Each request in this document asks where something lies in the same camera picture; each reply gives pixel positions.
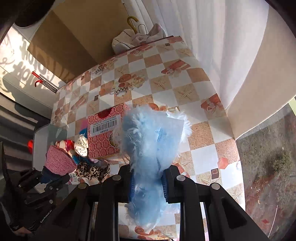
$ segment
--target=blue fluffy object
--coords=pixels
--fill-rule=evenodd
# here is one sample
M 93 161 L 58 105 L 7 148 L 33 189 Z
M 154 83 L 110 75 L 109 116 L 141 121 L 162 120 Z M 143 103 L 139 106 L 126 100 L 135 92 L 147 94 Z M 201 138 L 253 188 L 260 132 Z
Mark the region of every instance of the blue fluffy object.
M 127 112 L 122 122 L 122 151 L 130 156 L 135 192 L 126 204 L 136 225 L 151 230 L 166 202 L 161 176 L 178 154 L 184 120 L 166 112 L 140 106 Z

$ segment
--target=table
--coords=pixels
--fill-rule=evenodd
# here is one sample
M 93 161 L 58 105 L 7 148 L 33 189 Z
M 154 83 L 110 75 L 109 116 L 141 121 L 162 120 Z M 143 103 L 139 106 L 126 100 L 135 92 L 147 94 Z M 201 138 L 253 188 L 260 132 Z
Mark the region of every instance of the table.
M 221 184 L 245 209 L 242 169 L 229 120 L 209 78 L 181 37 L 137 47 L 78 76 L 58 90 L 51 123 L 67 129 L 67 138 L 74 140 L 86 128 L 87 116 L 120 103 L 184 111 L 192 135 L 180 144 L 180 157 L 174 165 L 197 183 Z M 111 162 L 110 176 L 122 165 L 124 162 Z M 180 214 L 171 210 L 163 214 L 152 233 L 145 234 L 126 220 L 126 208 L 119 204 L 120 236 L 176 238 Z

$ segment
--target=red patterned box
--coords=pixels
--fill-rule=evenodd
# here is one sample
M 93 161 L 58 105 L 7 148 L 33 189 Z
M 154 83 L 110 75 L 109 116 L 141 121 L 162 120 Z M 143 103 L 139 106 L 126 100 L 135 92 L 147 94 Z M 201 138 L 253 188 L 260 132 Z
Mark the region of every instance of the red patterned box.
M 121 124 L 128 109 L 126 104 L 119 104 L 88 117 L 89 158 L 117 160 L 121 157 L 119 149 L 112 140 L 112 131 Z

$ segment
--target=silver screw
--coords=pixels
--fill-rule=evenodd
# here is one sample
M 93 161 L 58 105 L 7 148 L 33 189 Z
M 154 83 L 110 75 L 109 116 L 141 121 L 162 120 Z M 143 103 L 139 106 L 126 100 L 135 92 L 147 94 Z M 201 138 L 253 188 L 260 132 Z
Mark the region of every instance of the silver screw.
M 215 190 L 218 190 L 218 189 L 220 189 L 220 185 L 218 183 L 213 183 L 212 188 Z
M 178 181 L 184 181 L 186 178 L 183 175 L 178 175 L 177 180 Z
M 114 176 L 112 177 L 112 179 L 113 179 L 114 181 L 119 181 L 119 180 L 121 179 L 121 176 L 120 176 L 120 175 L 114 175 Z
M 86 188 L 87 187 L 87 184 L 86 183 L 79 183 L 78 184 L 78 188 L 79 189 L 84 189 L 84 188 Z

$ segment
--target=white curtain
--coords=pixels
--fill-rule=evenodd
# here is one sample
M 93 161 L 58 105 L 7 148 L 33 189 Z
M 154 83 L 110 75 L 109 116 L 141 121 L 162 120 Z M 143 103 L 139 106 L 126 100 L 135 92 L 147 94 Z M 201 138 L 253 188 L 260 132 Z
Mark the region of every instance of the white curtain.
M 147 31 L 159 23 L 180 35 L 209 76 L 224 108 L 242 86 L 262 42 L 269 5 L 264 0 L 123 0 Z

